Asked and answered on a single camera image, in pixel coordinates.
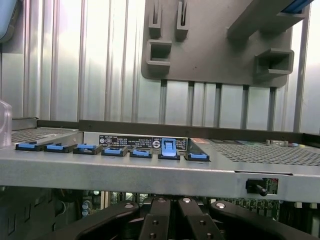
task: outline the plastic container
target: plastic container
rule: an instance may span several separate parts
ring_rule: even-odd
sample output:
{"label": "plastic container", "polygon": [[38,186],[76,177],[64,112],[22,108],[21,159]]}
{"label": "plastic container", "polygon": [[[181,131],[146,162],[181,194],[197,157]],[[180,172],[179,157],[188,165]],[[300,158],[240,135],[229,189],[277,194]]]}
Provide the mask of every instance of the plastic container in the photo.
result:
{"label": "plastic container", "polygon": [[0,148],[11,145],[12,107],[0,100]]}

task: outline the metal grille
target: metal grille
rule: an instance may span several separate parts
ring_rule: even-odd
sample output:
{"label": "metal grille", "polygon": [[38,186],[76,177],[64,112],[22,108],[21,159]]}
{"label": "metal grille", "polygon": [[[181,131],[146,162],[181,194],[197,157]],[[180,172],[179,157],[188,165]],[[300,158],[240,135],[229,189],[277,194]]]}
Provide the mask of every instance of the metal grille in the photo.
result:
{"label": "metal grille", "polygon": [[320,166],[320,154],[308,148],[223,143],[210,146],[233,162]]}
{"label": "metal grille", "polygon": [[42,139],[59,137],[64,134],[71,134],[77,130],[53,129],[53,128],[31,128],[13,131],[11,141],[13,143],[35,142]]}

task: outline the metal shelf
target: metal shelf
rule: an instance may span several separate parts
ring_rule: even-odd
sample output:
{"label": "metal shelf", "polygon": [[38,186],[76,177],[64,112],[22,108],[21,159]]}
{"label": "metal shelf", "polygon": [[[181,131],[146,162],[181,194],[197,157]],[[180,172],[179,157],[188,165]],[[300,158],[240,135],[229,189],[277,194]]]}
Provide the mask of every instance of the metal shelf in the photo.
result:
{"label": "metal shelf", "polygon": [[[234,162],[198,144],[211,162],[0,150],[0,185],[316,203],[320,167]],[[247,179],[278,179],[278,194],[248,194]]]}

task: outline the metal wall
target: metal wall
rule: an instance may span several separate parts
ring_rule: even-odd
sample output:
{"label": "metal wall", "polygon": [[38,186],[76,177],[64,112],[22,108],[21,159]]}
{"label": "metal wall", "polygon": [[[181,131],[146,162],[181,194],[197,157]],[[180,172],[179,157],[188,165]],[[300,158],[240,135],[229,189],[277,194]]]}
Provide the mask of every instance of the metal wall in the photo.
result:
{"label": "metal wall", "polygon": [[[320,2],[313,4],[301,130],[319,133]],[[282,88],[159,81],[140,71],[144,8],[145,0],[25,0],[0,57],[0,97],[13,116],[293,130],[302,23]]]}

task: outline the gray plastic bracket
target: gray plastic bracket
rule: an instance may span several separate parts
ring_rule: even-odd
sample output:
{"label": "gray plastic bracket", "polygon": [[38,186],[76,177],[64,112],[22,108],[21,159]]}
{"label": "gray plastic bracket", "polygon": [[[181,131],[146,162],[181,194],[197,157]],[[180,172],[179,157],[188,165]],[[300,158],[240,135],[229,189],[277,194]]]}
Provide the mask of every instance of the gray plastic bracket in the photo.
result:
{"label": "gray plastic bracket", "polygon": [[147,42],[146,63],[152,73],[164,76],[169,72],[171,45],[171,41],[149,40]]}
{"label": "gray plastic bracket", "polygon": [[175,39],[177,41],[183,41],[186,39],[189,31],[189,15],[187,9],[187,2],[178,3],[177,17],[176,17],[176,29]]}
{"label": "gray plastic bracket", "polygon": [[[259,30],[291,1],[146,0],[141,73],[156,80],[282,87],[288,76],[281,69],[257,80],[255,56],[267,49],[290,51],[291,28],[281,34]],[[236,23],[234,34],[250,37],[228,38]]]}
{"label": "gray plastic bracket", "polygon": [[152,39],[161,37],[162,1],[152,0],[149,8],[149,34]]}
{"label": "gray plastic bracket", "polygon": [[274,33],[281,34],[291,28],[293,25],[302,21],[307,17],[305,9],[299,14],[290,14],[280,12],[275,17],[271,18],[270,21],[266,22],[261,28],[261,33]]}
{"label": "gray plastic bracket", "polygon": [[252,0],[227,31],[229,39],[247,39],[294,0]]}
{"label": "gray plastic bracket", "polygon": [[286,76],[293,71],[294,51],[270,48],[256,55],[254,63],[254,79],[257,81]]}

